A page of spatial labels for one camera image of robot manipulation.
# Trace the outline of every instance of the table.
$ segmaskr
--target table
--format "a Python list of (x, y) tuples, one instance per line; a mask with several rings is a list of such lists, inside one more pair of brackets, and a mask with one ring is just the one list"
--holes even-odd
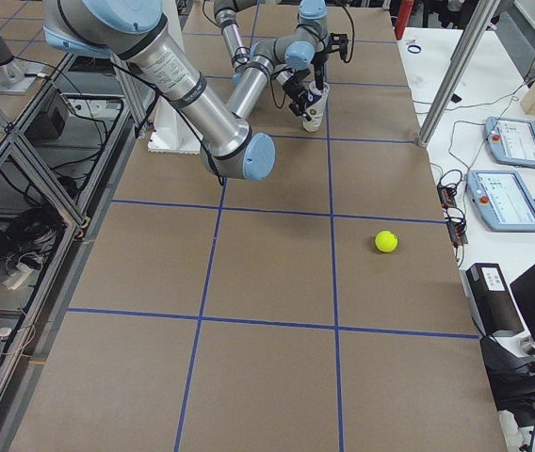
[[(352, 13), (317, 133), (268, 89), (253, 111), (278, 149), (264, 182), (138, 143), (10, 450), (505, 450), (388, 13)], [(296, 15), (241, 13), (245, 42)], [(227, 98), (198, 4), (184, 38)]]
[[(449, 57), (461, 33), (460, 30), (406, 29), (398, 47), (415, 101), (429, 102), (433, 99), (441, 85)], [(411, 54), (406, 49), (407, 41), (420, 45), (422, 51), (419, 54)], [(527, 87), (523, 86), (521, 75), (515, 69), (495, 32), (485, 32), (456, 89), (456, 94), (462, 98), (462, 101), (456, 105), (450, 104), (449, 109), (491, 103), (503, 96), (512, 93), (514, 95), (513, 97), (507, 96), (493, 105), (447, 111), (429, 143), (430, 161), (440, 165), (444, 170), (457, 169), (466, 173), (466, 167), (447, 153), (454, 123), (456, 121), (484, 123), (488, 117), (501, 114), (510, 118), (535, 120), (535, 117), (526, 115), (520, 106), (520, 100), (526, 92)], [(422, 122), (426, 116), (423, 113), (428, 111), (429, 106), (420, 103), (414, 106), (418, 119)], [(468, 164), (477, 157), (472, 167), (475, 170), (508, 170), (511, 168), (495, 163), (486, 146), (478, 152), (482, 142), (482, 126), (458, 123), (453, 134), (452, 152)], [(531, 195), (535, 198), (535, 169), (512, 169), (519, 171)], [(433, 176), (435, 181), (439, 180), (438, 169), (433, 169)], [(462, 186), (457, 200), (460, 200), (458, 204), (466, 213), (468, 224), (466, 235), (469, 243), (464, 248), (465, 255), (461, 271), (466, 270), (475, 262), (499, 263), (506, 281), (510, 283), (535, 264), (535, 234), (493, 233), (480, 219), (477, 209), (469, 201), (469, 196), (463, 196)], [(528, 332), (525, 332), (514, 338), (500, 338), (499, 341), (515, 354), (524, 356), (519, 344), (520, 339), (527, 335)]]

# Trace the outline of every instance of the blue grid line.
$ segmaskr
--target blue grid line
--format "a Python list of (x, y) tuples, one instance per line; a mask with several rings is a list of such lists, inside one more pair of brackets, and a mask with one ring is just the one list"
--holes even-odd
[[(255, 36), (257, 39), (261, 40), (275, 40), (279, 38), (278, 36)], [(363, 44), (397, 44), (395, 40), (355, 40), (356, 42), (361, 42)]]
[(203, 321), (219, 323), (236, 323), (240, 325), (263, 325), (269, 327), (305, 328), (309, 330), (334, 330), (332, 325), (320, 325), (316, 323), (282, 322), (277, 320), (256, 320), (251, 318), (229, 318), (205, 316)]
[(368, 44), (397, 44), (396, 40), (355, 40), (356, 42)]
[(398, 336), (422, 336), (422, 337), (446, 337), (450, 339), (478, 339), (477, 334), (463, 334), (458, 332), (438, 332), (438, 331), (412, 331), (412, 330), (389, 330), (384, 328), (364, 328), (364, 327), (339, 327), (341, 331), (374, 332), (377, 334), (394, 334)]
[(329, 85), (343, 85), (350, 87), (384, 87), (384, 88), (407, 88), (408, 85), (394, 83), (368, 83), (368, 82), (333, 82), (328, 80)]
[(334, 214), (333, 216), (336, 218), (376, 219), (376, 220), (384, 220), (384, 221), (406, 221), (409, 223), (446, 224), (446, 221), (443, 219), (375, 217), (375, 216), (370, 216), (370, 215), (351, 215), (351, 214)]
[[(215, 80), (232, 80), (232, 77), (226, 75), (205, 75), (205, 78), (215, 79)], [(392, 83), (368, 83), (368, 82), (333, 82), (327, 80), (329, 85), (342, 85), (350, 87), (383, 87), (383, 88), (407, 88), (408, 85), (392, 84)]]
[(411, 139), (379, 139), (379, 138), (344, 138), (331, 137), (331, 141), (354, 141), (359, 143), (396, 143), (396, 144), (414, 144)]
[(208, 209), (208, 210), (223, 210), (229, 212), (249, 212), (255, 214), (279, 214), (279, 215), (298, 215), (306, 217), (320, 217), (320, 218), (352, 218), (352, 219), (370, 219), (378, 221), (402, 221), (409, 223), (428, 223), (428, 224), (446, 224), (442, 219), (423, 219), (423, 218), (396, 218), (396, 217), (378, 217), (370, 215), (352, 215), (352, 214), (330, 214), (320, 212), (302, 212), (296, 210), (270, 210), (270, 209), (255, 209), (251, 207), (221, 207), (213, 205), (200, 205), (200, 204), (180, 204), (177, 202), (155, 202), (155, 201), (138, 201), (138, 200), (120, 200), (113, 199), (114, 203), (119, 204), (137, 204), (137, 205), (155, 205), (157, 207), (182, 207), (187, 209)]
[(43, 22), (43, 19), (35, 19), (35, 18), (32, 18), (32, 17), (0, 17), (0, 21), (38, 21), (38, 22)]
[(209, 209), (209, 210), (218, 210), (219, 207), (216, 205), (202, 205), (202, 204), (180, 204), (177, 202), (154, 202), (154, 201), (136, 201), (136, 200), (121, 200), (113, 199), (114, 203), (117, 204), (140, 204), (140, 205), (156, 205), (160, 207), (186, 207), (190, 209)]
[(23, 2), (23, 5), (22, 5), (20, 8), (18, 8), (16, 11), (14, 11), (14, 14), (12, 14), (10, 17), (8, 17), (6, 23), (3, 24), (2, 26), (0, 26), (0, 30), (1, 30), (2, 28), (4, 28), (6, 25), (8, 25), (9, 22), (10, 22), (12, 19), (15, 19), (15, 16), (16, 16), (19, 12), (21, 12), (21, 11), (23, 10), (24, 7), (26, 7), (26, 4), (27, 4), (27, 2)]
[(344, 138), (344, 137), (305, 137), (303, 135), (272, 135), (272, 138), (294, 138), (294, 139), (317, 139), (320, 141), (352, 141), (358, 143), (390, 143), (390, 144), (414, 144), (410, 139), (380, 139), (380, 138)]
[(111, 309), (97, 309), (97, 308), (68, 308), (70, 313), (83, 313), (83, 314), (108, 314), (108, 315), (128, 315), (132, 317), (159, 317), (159, 318), (173, 318), (177, 320), (198, 320), (196, 315), (183, 315), (183, 314), (167, 314), (167, 313), (152, 313), (143, 311), (124, 311), (124, 310), (111, 310)]
[(155, 313), (147, 311), (128, 311), (128, 310), (112, 310), (99, 308), (74, 308), (67, 309), (70, 313), (75, 314), (103, 314), (103, 315), (123, 315), (132, 317), (155, 317), (155, 318), (169, 318), (174, 320), (196, 320), (203, 322), (228, 323), (234, 325), (258, 325), (266, 327), (285, 327), (285, 328), (299, 328), (306, 330), (327, 330), (327, 331), (351, 331), (372, 334), (391, 334), (395, 336), (418, 336), (418, 337), (442, 337), (448, 339), (478, 339), (476, 334), (466, 334), (461, 332), (440, 332), (440, 331), (416, 331), (416, 330), (394, 330), (388, 328), (370, 328), (370, 327), (351, 327), (339, 325), (324, 325), (319, 323), (303, 323), (303, 322), (285, 322), (279, 320), (261, 320), (253, 318), (233, 318), (233, 317), (218, 317), (213, 315), (184, 315), (184, 314), (170, 314), (170, 313)]
[(269, 210), (269, 209), (253, 209), (250, 207), (224, 207), (223, 210), (231, 212), (253, 212), (257, 214), (281, 214), (281, 215), (300, 215), (306, 217), (323, 217), (327, 218), (330, 214), (319, 212), (301, 212), (295, 210)]
[(196, 353), (199, 349), (199, 342), (201, 338), (201, 328), (203, 326), (204, 306), (207, 301), (207, 293), (209, 291), (209, 282), (211, 280), (211, 270), (213, 267), (213, 259), (215, 257), (215, 250), (218, 244), (219, 236), (219, 224), (221, 223), (221, 212), (223, 207), (223, 200), (225, 199), (226, 189), (228, 187), (228, 181), (224, 181), (223, 188), (221, 189), (221, 199), (219, 200), (218, 216), (215, 221), (215, 230), (213, 232), (213, 243), (211, 244), (211, 252), (209, 253), (209, 263), (207, 264), (207, 273), (204, 278), (203, 297), (201, 299), (201, 307), (199, 309), (199, 317), (196, 324), (196, 331), (194, 333), (194, 342), (192, 344), (192, 352), (190, 353), (190, 363), (188, 365), (188, 373), (186, 376), (186, 387), (184, 389), (184, 398), (182, 400), (182, 409), (180, 411), (180, 420), (177, 426), (177, 435), (175, 437), (174, 452), (180, 450), (180, 443), (182, 442), (182, 432), (184, 431), (184, 422), (186, 420), (186, 408), (188, 397), (190, 395), (190, 385), (192, 382), (192, 374), (194, 373), (194, 363), (196, 361)]
[(33, 42), (44, 42), (45, 40), (37, 40), (37, 37), (43, 32), (43, 28), (38, 31), (35, 36), (33, 37), (33, 40), (31, 40), (25, 47), (23, 47), (23, 50), (19, 52), (19, 57), (24, 53), (26, 49), (29, 48), (29, 45), (31, 45)]
[(255, 17), (252, 21), (252, 29), (251, 29), (251, 40), (249, 41), (249, 48), (252, 47), (252, 42), (255, 39), (255, 27), (257, 26), (257, 18), (259, 17), (259, 8), (261, 7), (261, 4), (259, 1), (257, 1), (257, 6), (255, 7)]
[(343, 422), (343, 382), (341, 377), (341, 337), (339, 334), (339, 301), (338, 301), (338, 279), (336, 274), (336, 236), (334, 229), (334, 195), (332, 183), (332, 154), (331, 154), (331, 122), (328, 108), (328, 101), (324, 111), (326, 121), (326, 137), (328, 151), (328, 191), (329, 208), (331, 218), (331, 261), (332, 261), (332, 310), (334, 319), (334, 359), (336, 370), (336, 405), (338, 414), (339, 430), (339, 452), (345, 452), (345, 429)]

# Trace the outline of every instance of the yellow ball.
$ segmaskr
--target yellow ball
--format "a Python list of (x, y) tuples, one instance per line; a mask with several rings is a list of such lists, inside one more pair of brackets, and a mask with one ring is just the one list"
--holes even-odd
[(380, 231), (374, 238), (374, 244), (380, 252), (392, 252), (397, 248), (397, 236), (391, 231)]

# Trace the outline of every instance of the red object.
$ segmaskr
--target red object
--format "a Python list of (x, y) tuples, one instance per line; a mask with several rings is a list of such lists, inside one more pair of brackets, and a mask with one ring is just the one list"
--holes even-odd
[(414, 0), (402, 0), (399, 6), (399, 13), (396, 20), (396, 39), (400, 40), (403, 37), (403, 32), (410, 20), (410, 14), (412, 14), (412, 7), (414, 6)]

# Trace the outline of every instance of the white desk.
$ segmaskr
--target white desk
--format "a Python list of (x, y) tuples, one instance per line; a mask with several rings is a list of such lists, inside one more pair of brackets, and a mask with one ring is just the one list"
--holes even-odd
[[(431, 102), (439, 89), (449, 64), (449, 58), (460, 38), (459, 30), (443, 29), (406, 29), (403, 40), (398, 44), (399, 51), (408, 76), (410, 88), (415, 101)], [(415, 40), (421, 46), (419, 54), (411, 54), (407, 50), (406, 41)], [(502, 43), (495, 32), (484, 34), (461, 83), (456, 88), (456, 94), (462, 100), (457, 104), (450, 104), (449, 108), (462, 105), (490, 103), (502, 96), (511, 94), (521, 87), (523, 79), (514, 67)], [(460, 108), (447, 111), (439, 123), (430, 141), (428, 151), (430, 161), (440, 165), (444, 170), (457, 169), (466, 173), (466, 168), (447, 153), (452, 137), (452, 127), (455, 121), (472, 121), (484, 123), (490, 116), (499, 116), (504, 112), (505, 117), (518, 119), (533, 119), (523, 112), (519, 101), (527, 93), (527, 87), (521, 87), (511, 100), (506, 97), (494, 105), (482, 105), (472, 108)], [(422, 124), (429, 105), (414, 104), (418, 113), (418, 120)], [(452, 152), (462, 161), (470, 165), (483, 142), (483, 127), (465, 123), (458, 123), (453, 134)], [(535, 198), (535, 169), (512, 168), (499, 165), (490, 157), (487, 145), (483, 145), (478, 153), (472, 170), (518, 170), (525, 181), (531, 195)], [(433, 169), (435, 181), (439, 180), (439, 170)], [(466, 236), (469, 244), (464, 247), (464, 259), (461, 270), (465, 270), (475, 262), (499, 263), (508, 283), (520, 276), (535, 263), (535, 233), (494, 233), (489, 231), (482, 222), (477, 209), (471, 205), (469, 196), (464, 198), (464, 184), (459, 187), (457, 203), (466, 213), (468, 228)], [(500, 340), (508, 349), (521, 354), (518, 347), (520, 337)], [(523, 429), (524, 438), (528, 441), (528, 428)]]

